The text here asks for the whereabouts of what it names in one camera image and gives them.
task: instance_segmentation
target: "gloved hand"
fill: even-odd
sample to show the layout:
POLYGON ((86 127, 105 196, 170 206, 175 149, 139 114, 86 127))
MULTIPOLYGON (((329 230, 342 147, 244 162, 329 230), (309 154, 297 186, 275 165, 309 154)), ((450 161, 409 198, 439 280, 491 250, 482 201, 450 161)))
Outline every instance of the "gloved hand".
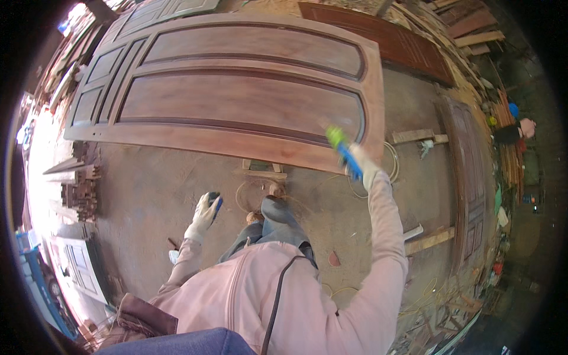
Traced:
POLYGON ((207 201, 209 200, 209 193, 201 196, 197 206, 195 207, 195 214, 193 215, 193 222, 185 231, 183 237, 188 239, 193 239, 195 241, 203 244, 203 237, 205 237, 205 232, 209 229, 213 223, 213 217, 215 216, 215 209, 219 204, 221 196, 215 199, 215 202, 208 206, 207 201))
POLYGON ((381 171, 381 169, 374 161, 371 160, 371 158, 369 158, 365 150, 357 143, 351 143, 349 151, 363 172, 363 186, 365 187, 365 190, 369 192, 373 186, 375 175, 377 172, 381 171))

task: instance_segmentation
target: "door panel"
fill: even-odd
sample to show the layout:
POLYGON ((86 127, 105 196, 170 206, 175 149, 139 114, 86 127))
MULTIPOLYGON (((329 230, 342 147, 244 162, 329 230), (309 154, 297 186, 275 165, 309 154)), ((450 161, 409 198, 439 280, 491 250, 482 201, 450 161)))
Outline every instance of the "door panel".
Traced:
POLYGON ((454 238, 454 273, 482 245, 485 181, 475 118, 468 105, 443 97, 438 109, 444 119, 454 161, 458 215, 454 238))
POLYGON ((88 250, 87 242, 81 239, 56 237, 56 241, 65 251, 69 274, 74 287, 92 298, 107 304, 101 289, 95 268, 88 250))
POLYGON ((322 126, 380 159, 377 44, 303 19, 218 14, 102 46, 67 139, 156 145, 341 173, 322 126))
POLYGON ((305 19, 332 24, 377 42, 384 62, 445 86, 454 85, 448 65, 436 46, 406 28, 335 6, 308 2, 298 5, 305 19))
POLYGON ((153 0, 138 4, 112 24, 101 45, 109 44, 160 22, 213 11, 218 3, 219 0, 153 0))

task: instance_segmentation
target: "foot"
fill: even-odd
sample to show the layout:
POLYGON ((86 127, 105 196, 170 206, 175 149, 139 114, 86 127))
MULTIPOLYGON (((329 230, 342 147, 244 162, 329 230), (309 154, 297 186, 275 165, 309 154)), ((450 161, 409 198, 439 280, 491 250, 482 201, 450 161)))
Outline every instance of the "foot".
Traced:
POLYGON ((247 225, 251 225, 253 223, 258 223, 264 221, 264 216, 261 215, 259 212, 250 212, 247 215, 247 225))
POLYGON ((283 185, 273 182, 268 188, 268 194, 276 198, 283 198, 286 196, 286 190, 284 190, 283 185))

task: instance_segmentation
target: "pink long-sleeve shirt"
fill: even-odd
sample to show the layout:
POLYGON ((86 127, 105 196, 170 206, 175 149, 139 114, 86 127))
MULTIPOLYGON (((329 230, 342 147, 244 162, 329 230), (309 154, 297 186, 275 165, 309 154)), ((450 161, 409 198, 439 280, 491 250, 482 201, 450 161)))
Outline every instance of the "pink long-sleeve shirt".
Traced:
MULTIPOLYGON (((402 224, 389 177, 375 176, 369 193, 372 266, 349 307, 338 310, 307 259, 286 272, 270 354, 385 354, 394 341, 408 271, 402 224)), ((228 261, 197 272, 200 243, 184 240, 168 282, 150 303, 177 317, 177 333, 226 327, 260 352, 282 269, 293 245, 252 245, 228 261)))

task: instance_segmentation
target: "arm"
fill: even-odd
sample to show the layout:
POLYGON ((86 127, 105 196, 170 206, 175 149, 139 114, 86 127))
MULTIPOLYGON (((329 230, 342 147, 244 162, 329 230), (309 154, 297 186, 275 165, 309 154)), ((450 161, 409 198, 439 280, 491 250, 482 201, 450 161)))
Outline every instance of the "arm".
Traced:
POLYGON ((384 354, 394 341, 408 262, 389 177, 364 153, 361 159, 367 159, 360 165, 369 191, 371 271, 337 320, 348 353, 384 354))
POLYGON ((202 259, 201 243, 194 239, 184 238, 172 274, 168 281, 160 287, 157 295, 180 288, 193 275, 197 274, 202 259))
POLYGON ((201 196, 197 207, 193 222, 189 225, 183 235, 183 242, 179 248, 179 256, 172 270, 172 274, 168 281, 160 287, 158 294, 150 303, 154 303, 156 298, 164 293, 179 289, 187 280, 199 271, 201 265, 201 246, 203 237, 213 223, 215 210, 219 204, 220 197, 208 206, 209 193, 201 196))

